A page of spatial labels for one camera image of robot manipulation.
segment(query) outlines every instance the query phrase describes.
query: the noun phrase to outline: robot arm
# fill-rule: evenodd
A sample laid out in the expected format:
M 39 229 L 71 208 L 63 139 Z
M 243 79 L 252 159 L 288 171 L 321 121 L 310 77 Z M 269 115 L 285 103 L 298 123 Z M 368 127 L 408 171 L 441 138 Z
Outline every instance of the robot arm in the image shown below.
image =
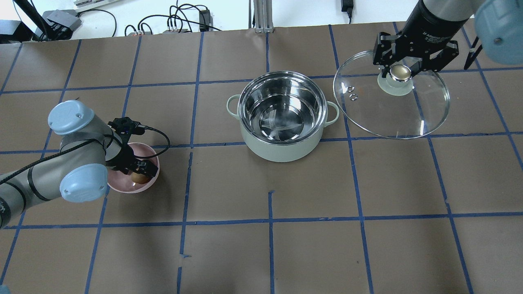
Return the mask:
M 92 109 L 80 101 L 58 104 L 48 124 L 62 135 L 60 153 L 25 168 L 0 175 L 0 228 L 12 216 L 62 196 L 71 202 L 95 200 L 107 189 L 107 169 L 154 177 L 158 168 L 138 159 L 127 145 L 131 134 L 143 134 L 145 126 L 129 118 L 115 119 L 113 131 Z
M 403 30 L 393 36 L 379 33 L 373 62 L 384 65 L 382 77 L 407 56 L 419 58 L 410 66 L 411 77 L 421 71 L 438 72 L 458 56 L 458 43 L 451 39 L 472 14 L 492 60 L 523 63 L 523 0 L 419 0 Z

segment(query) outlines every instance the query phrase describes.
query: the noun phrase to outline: blue tape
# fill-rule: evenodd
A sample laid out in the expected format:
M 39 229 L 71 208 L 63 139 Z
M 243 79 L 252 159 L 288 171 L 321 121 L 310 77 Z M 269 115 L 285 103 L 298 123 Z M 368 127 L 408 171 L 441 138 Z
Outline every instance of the blue tape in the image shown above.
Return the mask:
M 102 89 L 122 89 L 127 88 L 128 85 L 119 86 L 97 86 L 97 87 L 79 87 L 79 88 L 68 88 L 66 91 L 84 91 L 84 90 L 102 90 Z
M 430 148 L 430 152 L 432 154 L 432 159 L 434 161 L 434 167 L 436 168 L 436 174 L 438 175 L 439 185 L 441 187 L 441 193 L 443 194 L 443 199 L 445 202 L 445 206 L 447 208 L 447 214 L 450 221 L 450 226 L 452 228 L 452 234 L 454 236 L 454 241 L 456 243 L 456 248 L 458 250 L 459 259 L 461 262 L 461 267 L 463 269 L 463 274 L 465 276 L 465 282 L 467 283 L 467 288 L 469 289 L 469 294 L 474 294 L 474 290 L 472 288 L 472 283 L 470 281 L 469 277 L 469 271 L 467 269 L 467 264 L 465 263 L 465 258 L 463 256 L 463 251 L 461 249 L 461 243 L 459 241 L 458 231 L 456 230 L 456 224 L 454 223 L 454 218 L 452 215 L 452 210 L 450 209 L 450 204 L 447 202 L 447 190 L 445 189 L 445 185 L 443 183 L 443 177 L 441 175 L 441 170 L 439 169 L 439 163 L 438 159 L 436 157 L 436 152 L 434 150 L 434 146 L 432 144 L 432 139 L 430 138 L 430 135 L 427 135 L 427 141 Z
M 315 79 L 315 78 L 334 78 L 334 75 L 333 74 L 329 74 L 329 75 L 311 75 L 311 76 L 309 76 L 309 78 L 311 78 L 311 79 Z
M 131 85 L 133 88 L 141 87 L 163 87 L 163 86 L 181 86 L 181 85 L 194 85 L 196 82 L 178 82 L 178 83 L 157 83 L 157 84 L 138 84 Z
M 74 64 L 76 63 L 76 58 L 78 57 L 78 52 L 80 52 L 80 46 L 82 45 L 82 40 L 78 40 L 78 45 L 76 46 L 76 51 L 74 52 L 73 62 L 71 62 L 71 67 L 69 68 L 69 72 L 67 73 L 67 78 L 65 79 L 65 85 L 62 91 L 62 95 L 60 96 L 60 102 L 62 102 L 65 94 L 65 90 L 67 89 L 67 85 L 69 84 L 69 80 L 71 79 L 71 74 L 73 73 Z
M 336 69 L 338 70 L 338 68 L 339 68 L 339 63 L 337 62 L 338 54 L 337 54 L 337 51 L 336 51 L 336 42 L 334 40 L 334 35 L 332 34 L 332 27 L 331 26 L 329 26 L 329 32 L 331 34 L 331 43 L 332 43 L 333 52 L 334 52 L 334 59 L 336 60 Z M 345 100 L 343 100 L 343 99 L 342 99 L 342 108 L 343 108 L 344 112 L 346 113 L 347 110 L 346 110 L 346 107 L 345 107 Z M 355 189 L 355 192 L 356 192 L 356 202 L 358 204 L 358 219 L 360 221 L 361 241 L 362 241 L 362 245 L 363 245 L 363 256 L 365 258 L 365 268 L 366 268 L 366 271 L 367 271 L 367 282 L 369 284 L 369 292 L 370 292 L 370 294 L 374 294 L 374 286 L 373 286 L 373 283 L 372 283 L 372 273 L 371 273 L 371 270 L 370 270 L 369 251 L 368 251 L 368 248 L 367 248 L 367 235 L 365 233 L 365 218 L 363 216 L 363 209 L 361 207 L 361 199 L 360 199 L 360 192 L 359 192 L 359 185 L 358 185 L 358 176 L 356 174 L 356 164 L 354 162 L 353 144 L 352 144 L 352 140 L 350 138 L 350 130 L 349 130 L 349 125 L 348 125 L 346 116 L 344 116 L 344 121 L 345 121 L 345 131 L 347 132 L 347 138 L 349 138 L 347 140 L 347 142 L 348 142 L 348 145 L 349 145 L 350 166 L 352 168 L 352 173 L 353 173 L 354 189 Z
M 127 86 L 126 99 L 123 102 L 122 117 L 126 116 L 127 102 L 129 101 L 129 94 L 131 93 L 132 80 L 134 79 L 134 71 L 136 70 L 136 63 L 138 61 L 138 53 L 140 53 L 140 45 L 142 44 L 142 36 L 138 37 L 138 44 L 136 46 L 136 53 L 134 55 L 134 62 L 132 64 L 131 77 L 129 78 L 129 85 Z
M 515 135 L 522 135 L 523 131 L 515 131 L 510 132 L 510 134 Z M 507 135 L 506 132 L 500 132 L 500 133 L 470 133 L 470 134 L 431 134 L 431 138 L 454 138 L 454 137 L 483 137 L 483 136 L 499 136 L 499 135 Z M 378 139 L 386 139 L 384 137 L 352 137 L 350 138 L 351 141 L 364 141 L 364 140 L 378 140 Z M 347 138 L 323 138 L 320 140 L 320 142 L 345 142 L 348 141 Z M 238 145 L 245 145 L 245 142 L 220 142 L 220 143 L 198 143 L 194 144 L 194 148 L 197 147 L 213 147 L 213 146 L 238 146 Z M 152 145 L 151 146 L 154 149 L 163 149 L 166 148 L 167 145 Z M 179 145 L 171 145 L 170 148 L 190 148 L 190 144 L 179 144 Z M 47 149 L 45 150 L 46 153 L 56 153 L 59 152 L 58 149 Z M 13 151 L 0 151 L 0 154 L 25 154 L 25 153 L 42 153 L 44 150 L 13 150 Z
M 467 41 L 467 44 L 470 47 L 471 46 L 470 39 L 469 39 L 469 36 L 467 35 L 467 32 L 465 31 L 465 28 L 461 27 L 461 31 L 465 35 L 465 40 Z M 492 93 L 492 91 L 490 89 L 490 86 L 488 85 L 488 81 L 487 81 L 487 79 L 485 77 L 485 74 L 483 73 L 484 69 L 481 68 L 480 63 L 479 63 L 479 61 L 477 59 L 474 60 L 474 61 L 475 61 L 476 65 L 477 65 L 477 68 L 480 71 L 481 79 L 483 80 L 483 83 L 485 84 L 485 87 L 487 88 L 488 95 L 490 96 L 490 98 L 492 100 L 492 104 L 494 105 L 494 108 L 496 108 L 496 112 L 497 112 L 497 114 L 499 116 L 499 119 L 501 120 L 503 128 L 505 129 L 505 132 L 506 132 L 506 134 L 508 136 L 510 144 L 512 145 L 512 149 L 514 149 L 514 153 L 516 154 L 516 158 L 518 160 L 519 167 L 521 168 L 521 170 L 523 170 L 523 160 L 521 159 L 521 156 L 519 155 L 518 148 L 516 147 L 516 144 L 514 143 L 514 139 L 512 138 L 512 135 L 510 133 L 510 130 L 508 129 L 508 125 L 507 125 L 505 119 L 503 118 L 503 114 L 501 113 L 501 110 L 500 110 L 499 106 L 497 105 L 496 98 L 494 97 L 494 94 Z
M 0 89 L 0 95 L 4 92 L 5 86 L 7 85 L 7 81 L 9 81 L 9 78 L 11 77 L 11 73 L 13 72 L 13 69 L 15 68 L 16 61 L 18 60 L 18 56 L 20 55 L 20 51 L 22 50 L 22 46 L 24 44 L 20 43 L 20 46 L 18 47 L 18 50 L 16 51 L 15 58 L 13 59 L 13 63 L 11 64 L 11 67 L 9 68 L 9 71 L 7 72 L 7 75 L 5 77 L 4 84 L 2 85 L 2 88 Z
M 7 269 L 9 267 L 9 263 L 11 261 L 11 257 L 13 256 L 13 251 L 15 250 L 16 241 L 18 241 L 18 234 L 20 233 L 20 227 L 22 226 L 22 222 L 24 221 L 24 217 L 26 216 L 26 212 L 22 212 L 20 216 L 20 220 L 18 221 L 18 225 L 16 226 L 16 232 L 15 236 L 13 237 L 13 241 L 11 242 L 11 247 L 9 248 L 9 253 L 7 254 L 7 258 L 4 264 L 4 270 L 2 271 L 2 275 L 0 276 L 0 285 L 4 283 L 4 278 L 7 273 Z
M 187 166 L 187 181 L 185 184 L 185 200 L 184 200 L 184 216 L 183 222 L 187 222 L 187 210 L 189 209 L 189 192 L 191 186 L 191 167 L 192 167 L 192 151 L 189 154 L 189 164 Z M 180 237 L 180 254 L 184 253 L 185 249 L 185 231 L 187 229 L 186 225 L 181 227 L 181 237 Z
M 336 51 L 336 46 L 334 45 L 335 44 L 335 42 L 334 42 L 334 33 L 332 32 L 332 26 L 331 25 L 328 26 L 328 32 L 331 35 L 331 43 L 333 44 L 332 50 L 334 52 L 334 61 L 336 62 L 336 69 L 338 69 L 339 68 L 338 52 Z
M 471 212 L 449 214 L 408 214 L 393 216 L 365 216 L 365 220 L 415 220 L 415 219 L 441 219 L 441 218 L 485 218 L 485 217 L 514 217 L 523 216 L 523 211 L 505 212 Z M 273 223 L 285 222 L 334 222 L 334 221 L 359 221 L 359 217 L 319 217 L 319 218 L 273 218 Z M 221 220 L 221 221 L 169 221 L 169 222 L 136 222 L 136 223 L 103 223 L 102 228 L 140 228 L 140 227 L 177 227 L 183 225 L 228 225 L 228 224 L 250 224 L 269 223 L 269 219 L 243 219 L 243 220 Z M 97 228 L 98 224 L 32 224 L 7 226 L 3 230 L 49 230 L 49 229 L 82 229 Z
M 196 68 L 196 84 L 195 84 L 195 98 L 192 105 L 192 122 L 191 122 L 191 148 L 194 147 L 195 126 L 196 126 L 196 108 L 198 106 L 198 89 L 200 87 L 200 68 L 201 68 L 201 54 L 203 51 L 203 32 L 200 33 L 200 49 L 198 51 L 198 67 Z
M 270 271 L 270 293 L 274 294 L 274 236 L 272 233 L 272 195 L 274 190 L 269 191 L 269 271 Z
M 178 267 L 178 275 L 176 277 L 176 294 L 180 294 L 181 291 L 181 267 Z
M 98 221 L 98 226 L 96 229 L 96 237 L 95 237 L 95 243 L 93 245 L 93 253 L 91 255 L 91 262 L 89 263 L 89 271 L 87 272 L 87 281 L 85 283 L 85 294 L 89 293 L 91 277 L 93 275 L 93 268 L 95 265 L 96 252 L 98 251 L 98 243 L 100 241 L 100 232 L 102 229 L 102 225 L 104 224 L 104 215 L 105 215 L 106 207 L 107 207 L 107 197 L 104 198 L 104 203 L 102 204 L 102 207 L 101 207 L 100 219 Z
M 250 81 L 252 81 L 252 79 L 244 78 L 242 80 L 200 81 L 200 84 L 246 83 Z
M 62 91 L 62 90 L 63 90 L 63 89 L 16 90 L 16 91 L 4 91 L 3 94 L 60 92 L 60 91 Z

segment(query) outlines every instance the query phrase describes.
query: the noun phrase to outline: power adapter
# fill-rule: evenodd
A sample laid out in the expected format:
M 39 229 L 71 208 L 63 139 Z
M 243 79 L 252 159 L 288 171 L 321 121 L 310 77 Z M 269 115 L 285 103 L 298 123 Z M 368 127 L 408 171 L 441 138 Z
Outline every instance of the power adapter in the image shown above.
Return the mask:
M 353 21 L 354 0 L 342 0 L 342 12 L 349 16 L 349 24 Z
M 200 11 L 200 31 L 210 31 L 211 28 L 208 26 L 212 26 L 212 16 L 211 11 L 206 9 Z

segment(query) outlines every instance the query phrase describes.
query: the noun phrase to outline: electrical cable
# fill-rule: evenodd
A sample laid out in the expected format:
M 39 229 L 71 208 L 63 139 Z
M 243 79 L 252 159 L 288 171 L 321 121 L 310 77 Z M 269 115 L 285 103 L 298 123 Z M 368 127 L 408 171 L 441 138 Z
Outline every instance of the electrical cable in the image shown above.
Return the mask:
M 194 9 L 196 9 L 198 11 L 198 17 L 200 17 L 200 15 L 202 15 L 202 13 L 201 13 L 201 10 L 197 6 L 204 6 L 207 9 L 207 6 L 205 6 L 205 5 L 196 5 L 195 6 L 193 4 L 187 4 L 187 3 L 180 5 L 178 7 L 178 9 L 180 9 L 180 10 L 184 10 L 184 9 L 187 10 L 187 9 L 194 8 Z M 205 18 L 202 17 L 202 19 L 203 19 L 203 25 L 207 26 L 207 22 L 205 21 Z
M 170 140 L 169 140 L 169 137 L 162 131 L 160 130 L 157 130 L 155 128 L 151 128 L 149 126 L 144 126 L 146 130 L 151 130 L 151 131 L 154 131 L 154 132 L 157 132 L 159 133 L 160 135 L 164 136 L 165 139 L 167 140 L 167 147 L 164 149 L 164 150 L 161 150 L 160 152 L 156 153 L 155 155 L 151 155 L 151 156 L 134 156 L 135 158 L 138 158 L 138 159 L 151 159 L 151 158 L 154 158 L 154 157 L 157 157 L 159 156 L 160 154 L 164 153 L 165 151 L 167 151 L 169 148 L 170 148 Z
M 126 29 L 123 31 L 123 34 L 127 36 L 127 29 L 131 27 L 133 31 L 138 35 L 138 31 L 136 31 L 136 28 L 133 25 L 127 25 Z
M 203 4 L 198 4 L 198 5 L 193 5 L 193 6 L 202 6 L 202 7 L 205 7 L 206 10 L 209 10 L 209 8 L 207 6 L 205 6 L 205 5 L 203 5 Z
M 173 12 L 172 12 L 172 8 L 176 8 L 176 11 L 174 12 L 174 15 L 177 15 L 178 12 L 181 12 L 181 14 L 185 17 L 185 19 L 188 21 L 189 19 L 187 18 L 187 16 L 185 15 L 185 13 L 182 11 L 182 9 L 180 9 L 178 6 L 175 6 L 175 5 L 171 5 L 169 7 L 169 15 L 173 15 Z
M 146 25 L 147 27 L 149 27 L 149 31 L 151 32 L 151 35 L 153 34 L 153 29 L 151 29 L 151 26 L 142 22 L 142 32 L 145 34 L 145 30 L 143 29 L 143 25 Z
M 20 14 L 18 13 L 18 9 L 16 9 L 15 0 L 13 0 L 13 7 L 15 8 L 16 15 L 18 15 L 18 19 L 20 19 L 20 21 L 22 21 L 22 18 L 20 17 Z
M 26 165 L 26 166 L 22 167 L 21 169 L 15 171 L 14 173 L 8 175 L 7 177 L 3 178 L 2 180 L 0 180 L 0 185 L 1 185 L 1 184 L 4 184 L 4 183 L 6 183 L 6 182 L 8 182 L 10 179 L 16 177 L 17 175 L 23 173 L 24 171 L 26 171 L 26 170 L 32 168 L 33 166 L 35 166 L 35 165 L 37 165 L 37 164 L 40 164 L 40 163 L 42 163 L 42 162 L 45 162 L 45 161 L 48 161 L 48 160 L 54 159 L 54 158 L 56 158 L 56 157 L 58 157 L 58 156 L 62 156 L 62 155 L 67 154 L 67 153 L 69 153 L 69 152 L 75 151 L 76 149 L 80 149 L 80 148 L 82 148 L 83 146 L 86 146 L 86 145 L 91 144 L 91 143 L 93 143 L 93 142 L 98 142 L 98 141 L 97 141 L 96 139 L 90 139 L 90 140 L 87 140 L 87 141 L 83 142 L 83 143 L 80 144 L 80 145 L 76 145 L 75 147 L 72 147 L 72 148 L 70 148 L 70 149 L 67 149 L 67 150 L 62 151 L 62 152 L 57 153 L 57 154 L 53 154 L 53 155 L 51 155 L 51 156 L 47 156 L 47 157 L 45 157 L 45 158 L 42 158 L 42 159 L 40 159 L 40 160 L 37 160 L 37 161 L 35 161 L 35 162 L 29 164 L 29 165 Z
M 181 32 L 181 30 L 184 28 L 184 20 L 177 15 L 171 15 L 171 16 L 169 16 L 169 18 L 167 18 L 167 27 L 169 27 L 169 21 L 170 21 L 170 26 L 172 27 L 172 30 L 174 30 L 174 28 L 176 27 L 176 19 L 180 20 L 180 29 L 178 30 L 178 32 Z
M 86 10 L 86 11 L 82 11 L 80 13 L 78 13 L 76 16 L 77 17 L 80 17 L 82 14 L 86 13 L 86 12 L 89 12 L 89 11 L 101 11 L 101 12 L 105 12 L 105 13 L 108 13 L 112 16 L 112 18 L 115 20 L 115 30 L 112 32 L 112 36 L 111 37 L 114 37 L 116 35 L 116 27 L 117 27 L 117 22 L 116 22 L 116 16 L 112 13 L 110 13 L 109 11 L 107 10 L 102 10 L 102 9 L 89 9 L 89 10 Z
M 174 17 L 174 16 L 169 16 L 169 15 L 164 15 L 164 14 L 153 14 L 153 15 L 146 16 L 146 17 L 144 17 L 142 20 L 140 20 L 139 25 L 141 25 L 141 23 L 142 23 L 144 20 L 146 20 L 146 19 L 148 19 L 148 18 L 150 18 L 150 17 L 156 17 L 156 16 L 162 16 L 162 17 Z M 191 21 L 191 20 L 185 20 L 185 19 L 180 18 L 179 16 L 177 16 L 177 17 L 178 17 L 180 20 L 185 21 L 185 22 L 189 22 L 189 23 L 191 23 L 191 24 L 202 25 L 202 26 L 206 26 L 206 27 L 208 27 L 208 28 L 211 28 L 211 29 L 214 29 L 214 30 L 217 30 L 217 31 L 221 31 L 221 29 L 219 29 L 219 28 L 215 28 L 215 27 L 213 27 L 213 26 L 209 26 L 209 25 L 204 25 L 204 24 L 202 24 L 201 22 L 196 22 L 196 21 Z
M 30 0 L 30 2 L 31 2 L 31 5 L 33 6 L 33 8 L 34 8 L 36 11 L 38 11 L 38 10 L 36 9 L 36 6 L 35 6 L 35 4 L 33 3 L 33 1 Z M 22 18 L 20 17 L 20 14 L 18 13 L 18 9 L 16 8 L 15 0 L 13 0 L 13 6 L 14 6 L 14 8 L 15 8 L 15 12 L 16 12 L 16 14 L 18 15 L 18 18 L 20 19 L 20 21 L 22 21 Z M 39 42 L 42 41 L 42 37 L 43 37 L 44 34 L 45 34 L 45 36 L 49 39 L 49 35 L 47 34 L 47 29 L 46 29 L 45 25 L 43 24 L 42 19 L 40 19 L 40 23 L 42 24 L 43 31 L 42 31 L 42 34 L 40 35 L 40 37 L 38 38 L 38 41 L 39 41 Z

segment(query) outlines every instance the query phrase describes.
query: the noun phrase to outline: pot handle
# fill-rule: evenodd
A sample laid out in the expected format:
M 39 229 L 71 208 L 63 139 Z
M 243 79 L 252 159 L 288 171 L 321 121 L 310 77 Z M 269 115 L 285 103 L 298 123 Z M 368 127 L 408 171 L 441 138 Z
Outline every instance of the pot handle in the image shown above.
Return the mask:
M 229 109 L 229 104 L 231 103 L 232 100 L 234 99 L 239 99 L 240 98 L 240 95 L 236 94 L 236 95 L 232 95 L 228 100 L 227 100 L 227 105 L 225 106 L 227 108 L 227 112 L 232 116 L 234 117 L 235 119 L 237 120 L 240 120 L 240 116 L 238 114 L 234 114 L 232 113 L 232 111 Z
M 327 127 L 327 126 L 332 125 L 333 123 L 335 123 L 336 120 L 338 120 L 338 117 L 339 117 L 339 108 L 338 108 L 338 106 L 334 102 L 330 102 L 330 101 L 327 101 L 327 104 L 329 104 L 330 106 L 334 107 L 334 109 L 336 109 L 336 117 L 333 120 L 331 120 L 331 121 L 326 121 L 323 124 L 324 128 Z

